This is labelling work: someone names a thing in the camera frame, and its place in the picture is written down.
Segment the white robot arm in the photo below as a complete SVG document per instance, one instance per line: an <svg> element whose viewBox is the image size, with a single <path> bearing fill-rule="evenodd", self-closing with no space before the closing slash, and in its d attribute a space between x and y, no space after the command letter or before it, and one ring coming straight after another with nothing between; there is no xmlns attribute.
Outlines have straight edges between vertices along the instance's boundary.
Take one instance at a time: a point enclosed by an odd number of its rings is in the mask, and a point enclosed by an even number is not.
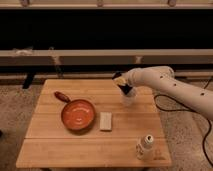
<svg viewBox="0 0 213 171"><path fill-rule="evenodd" d="M135 96L135 87L148 86L164 92L185 106L213 121L213 91L178 81L169 66L134 68L116 72L112 80L127 98Z"/></svg>

